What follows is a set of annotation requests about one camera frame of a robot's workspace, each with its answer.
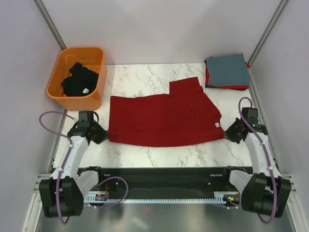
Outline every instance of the wall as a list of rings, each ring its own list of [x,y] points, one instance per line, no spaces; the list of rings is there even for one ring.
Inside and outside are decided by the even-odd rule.
[[[0,29],[0,231],[18,232],[55,141],[38,118],[62,110],[45,93],[60,49],[31,0],[2,0]],[[44,122],[56,129],[60,117]]]
[[[107,64],[202,63],[254,51],[280,0],[42,0],[64,43]]]
[[[290,1],[251,67],[276,158],[309,218],[309,2]]]

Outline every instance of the red folded cloth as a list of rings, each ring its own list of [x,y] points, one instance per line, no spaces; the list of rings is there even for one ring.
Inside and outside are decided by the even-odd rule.
[[[111,96],[109,140],[169,147],[223,139],[221,114],[197,77],[169,83],[169,94],[124,98]]]

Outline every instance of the black folded cloth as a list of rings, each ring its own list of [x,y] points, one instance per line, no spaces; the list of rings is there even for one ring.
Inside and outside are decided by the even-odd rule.
[[[92,93],[98,82],[98,74],[76,62],[70,69],[72,76],[63,80],[61,86],[68,97],[86,96]]]

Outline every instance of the clothing label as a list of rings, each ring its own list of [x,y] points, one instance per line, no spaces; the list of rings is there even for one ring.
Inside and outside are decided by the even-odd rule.
[[[88,90],[87,88],[85,88],[85,89],[83,90],[83,93],[89,93],[89,90]]]

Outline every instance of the table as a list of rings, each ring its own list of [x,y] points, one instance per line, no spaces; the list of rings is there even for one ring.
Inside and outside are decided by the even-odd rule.
[[[144,64],[108,65],[102,106],[96,110],[100,125],[109,126],[110,97],[141,97],[169,93],[169,82],[197,76],[205,87],[205,64]],[[249,91],[204,88],[204,92],[221,112],[221,126],[226,130],[239,118],[238,102],[250,97]],[[243,101],[242,107],[250,106]],[[78,118],[78,111],[68,111]],[[62,133],[67,134],[74,121],[66,118]],[[54,167],[65,150],[67,140],[60,139]],[[226,139],[181,147],[145,147],[104,141],[100,145],[90,143],[80,167],[219,167],[251,166],[250,154],[244,142],[239,145]]]

